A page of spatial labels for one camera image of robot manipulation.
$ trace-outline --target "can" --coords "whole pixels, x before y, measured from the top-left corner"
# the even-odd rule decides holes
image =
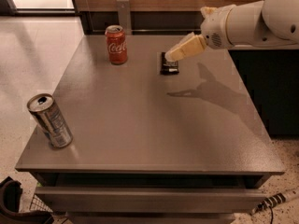
[[[121,26],[111,25],[105,31],[110,62],[122,64],[128,60],[125,33]]]
[[[28,101],[27,108],[54,147],[65,147],[72,142],[73,135],[53,96],[38,94]]]

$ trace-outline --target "drawer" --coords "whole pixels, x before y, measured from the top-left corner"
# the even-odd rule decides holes
[[[85,215],[68,213],[74,224],[229,224],[235,220],[230,214],[142,214],[142,215]]]
[[[86,213],[231,214],[264,199],[257,189],[42,187],[36,195],[53,211]]]

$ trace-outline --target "metal bracket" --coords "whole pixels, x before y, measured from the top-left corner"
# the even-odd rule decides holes
[[[127,35],[132,34],[131,9],[129,0],[117,0],[119,23]]]

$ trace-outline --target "silver can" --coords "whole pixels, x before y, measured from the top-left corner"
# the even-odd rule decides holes
[[[54,147],[65,147],[72,142],[73,135],[53,96],[38,94],[28,101],[27,108]]]

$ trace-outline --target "gray table surface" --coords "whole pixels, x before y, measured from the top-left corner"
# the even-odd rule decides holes
[[[74,135],[53,148],[34,132],[19,171],[281,174],[284,167],[229,53],[207,49],[159,74],[181,36],[127,36],[112,65],[105,37],[85,36],[54,93]]]

